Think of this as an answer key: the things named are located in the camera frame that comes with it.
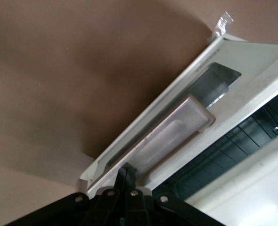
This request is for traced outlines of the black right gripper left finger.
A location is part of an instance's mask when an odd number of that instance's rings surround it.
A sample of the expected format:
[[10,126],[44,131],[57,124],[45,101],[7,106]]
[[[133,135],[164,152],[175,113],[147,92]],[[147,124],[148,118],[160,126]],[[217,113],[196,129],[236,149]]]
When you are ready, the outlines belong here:
[[111,221],[121,193],[127,187],[126,167],[120,168],[113,187],[89,199],[73,193],[9,223],[10,226],[106,226]]

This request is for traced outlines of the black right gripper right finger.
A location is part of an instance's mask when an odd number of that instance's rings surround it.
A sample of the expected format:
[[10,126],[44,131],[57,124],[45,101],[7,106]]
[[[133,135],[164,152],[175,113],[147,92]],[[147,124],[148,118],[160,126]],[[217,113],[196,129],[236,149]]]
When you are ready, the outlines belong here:
[[221,222],[169,193],[144,195],[135,185],[136,169],[125,167],[127,226],[221,226]]

